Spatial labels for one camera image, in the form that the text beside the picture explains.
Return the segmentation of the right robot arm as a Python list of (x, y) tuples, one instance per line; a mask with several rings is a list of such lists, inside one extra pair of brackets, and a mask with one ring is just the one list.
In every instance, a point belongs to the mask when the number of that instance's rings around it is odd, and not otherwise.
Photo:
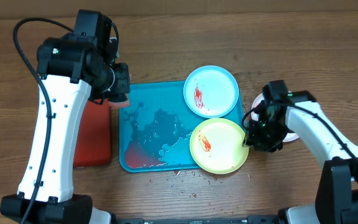
[(322, 167), (314, 203), (283, 208), (272, 223), (358, 223), (358, 146), (328, 119), (308, 91), (264, 90), (252, 109), (244, 144), (256, 151), (275, 152), (293, 132)]

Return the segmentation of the yellow-green plate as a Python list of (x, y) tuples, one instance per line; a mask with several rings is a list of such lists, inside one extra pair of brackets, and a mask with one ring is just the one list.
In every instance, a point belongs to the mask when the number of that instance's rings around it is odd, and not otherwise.
[(212, 174), (229, 174), (238, 170), (249, 155), (243, 144), (244, 130), (224, 118), (203, 121), (190, 137), (190, 153), (203, 170)]

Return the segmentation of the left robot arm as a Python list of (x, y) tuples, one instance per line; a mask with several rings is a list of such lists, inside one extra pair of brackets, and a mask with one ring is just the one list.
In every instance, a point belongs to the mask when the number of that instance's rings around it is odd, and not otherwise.
[(125, 63), (116, 63), (115, 41), (48, 38), (37, 51), (39, 112), (32, 149), (15, 194), (0, 211), (18, 223), (114, 223), (110, 212), (76, 194), (73, 162), (87, 102), (123, 102), (130, 91)]

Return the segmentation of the green and pink sponge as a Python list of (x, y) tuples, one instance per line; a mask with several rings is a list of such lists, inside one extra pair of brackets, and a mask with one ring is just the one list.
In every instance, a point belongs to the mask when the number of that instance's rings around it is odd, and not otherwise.
[(108, 100), (108, 104), (110, 107), (115, 109), (128, 107), (130, 105), (129, 96), (126, 93), (126, 101), (113, 102), (111, 100)]

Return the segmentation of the light blue plate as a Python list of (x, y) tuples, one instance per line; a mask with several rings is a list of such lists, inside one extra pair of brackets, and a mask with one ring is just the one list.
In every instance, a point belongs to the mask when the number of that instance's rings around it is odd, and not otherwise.
[(188, 75), (183, 97), (195, 114), (204, 118), (220, 118), (229, 114), (237, 104), (239, 86), (225, 68), (206, 65)]

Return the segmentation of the white plate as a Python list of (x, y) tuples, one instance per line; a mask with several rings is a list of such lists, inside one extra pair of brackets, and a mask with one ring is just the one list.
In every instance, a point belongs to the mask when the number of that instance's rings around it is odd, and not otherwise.
[[(264, 96), (263, 94), (259, 94), (253, 104), (252, 104), (252, 109), (253, 108), (256, 108), (262, 101), (264, 100)], [(254, 120), (254, 121), (258, 121), (259, 120), (259, 116), (256, 112), (251, 112), (251, 119)], [(283, 142), (284, 143), (288, 143), (288, 142), (292, 142), (292, 141), (295, 141), (299, 138), (299, 136), (295, 133), (288, 133), (285, 138), (283, 139)]]

